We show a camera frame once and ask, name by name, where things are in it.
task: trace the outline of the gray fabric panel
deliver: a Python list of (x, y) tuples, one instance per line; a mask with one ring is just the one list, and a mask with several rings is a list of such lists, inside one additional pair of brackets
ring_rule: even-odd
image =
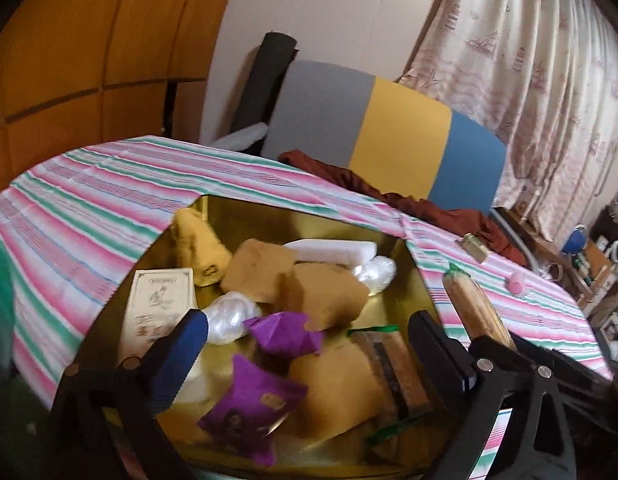
[(375, 77), (318, 61), (294, 61), (287, 71), (262, 156), (301, 150), (346, 167), (365, 117)]

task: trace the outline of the yellow fabric panel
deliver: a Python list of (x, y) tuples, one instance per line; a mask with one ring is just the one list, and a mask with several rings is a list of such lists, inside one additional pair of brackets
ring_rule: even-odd
[(450, 126), (448, 106), (377, 77), (349, 168), (382, 193), (426, 198)]

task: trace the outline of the blue gripper pad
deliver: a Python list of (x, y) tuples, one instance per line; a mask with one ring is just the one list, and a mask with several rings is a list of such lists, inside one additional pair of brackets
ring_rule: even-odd
[(192, 308), (168, 336), (158, 339), (145, 354), (140, 377), (148, 386), (146, 405), (151, 415), (170, 407), (207, 342), (208, 332), (207, 316)]

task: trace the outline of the purple package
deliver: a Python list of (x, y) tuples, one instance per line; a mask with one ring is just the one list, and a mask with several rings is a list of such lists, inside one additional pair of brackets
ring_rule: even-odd
[(309, 316), (302, 312), (278, 312), (266, 317), (252, 317), (244, 324), (263, 351), (291, 360), (320, 353), (323, 333), (305, 330), (308, 319)]
[(306, 394), (304, 384), (264, 372), (236, 354), (229, 391), (198, 426), (239, 454), (271, 467), (276, 462), (271, 433)]

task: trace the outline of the metallic gold tray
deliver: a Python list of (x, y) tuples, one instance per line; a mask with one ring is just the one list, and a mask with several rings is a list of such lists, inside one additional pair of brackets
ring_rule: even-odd
[[(398, 324), (407, 341), (406, 327), (411, 314), (428, 310), (437, 319), (433, 303), (419, 271), (403, 240), (377, 231), (321, 218), (306, 213), (266, 206), (241, 200), (202, 196), (192, 207), (204, 213), (220, 240), (232, 253), (247, 238), (284, 244), (300, 238), (333, 238), (372, 240), (378, 254), (392, 257), (398, 272), (383, 293), (369, 298), (361, 316), (353, 327)], [(164, 232), (140, 258), (106, 304), (87, 334), (77, 362), (88, 367), (116, 366), (118, 340), (124, 319), (134, 272), (137, 269), (162, 269), (176, 266), (175, 243), (169, 230)], [(199, 308), (209, 305), (222, 293), (217, 285), (196, 288)], [(332, 336), (326, 344), (335, 344)], [(211, 399), (203, 403), (174, 404), (157, 416), (164, 433), (188, 463), (207, 470), (215, 470), (240, 478), (261, 478), (265, 471), (251, 460), (224, 452), (196, 426), (198, 419), (208, 412), (231, 383), (231, 357), (240, 352), (253, 354), (254, 342), (248, 336), (226, 346), (205, 345), (201, 356), (209, 375)], [(436, 402), (432, 394), (430, 399)], [(115, 413), (109, 418), (119, 424)], [(422, 470), (438, 454), (449, 434), (445, 416), (438, 412), (421, 424), (401, 434), (403, 465), (383, 463), (368, 453), (364, 436), (369, 434), (364, 424), (325, 442), (309, 442), (296, 438), (283, 424), (276, 430), (275, 466), (266, 470), (268, 478), (396, 478)]]

